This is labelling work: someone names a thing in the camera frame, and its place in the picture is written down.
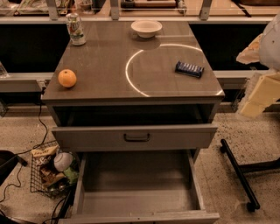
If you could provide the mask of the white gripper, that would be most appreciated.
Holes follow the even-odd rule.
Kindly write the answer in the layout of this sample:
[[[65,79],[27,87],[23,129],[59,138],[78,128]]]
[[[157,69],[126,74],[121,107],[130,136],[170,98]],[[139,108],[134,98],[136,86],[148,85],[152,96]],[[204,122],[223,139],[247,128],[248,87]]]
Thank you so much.
[[[280,70],[280,13],[237,55],[236,60],[245,65],[260,61],[269,69]],[[256,118],[279,99],[280,73],[255,73],[239,103],[239,115]]]

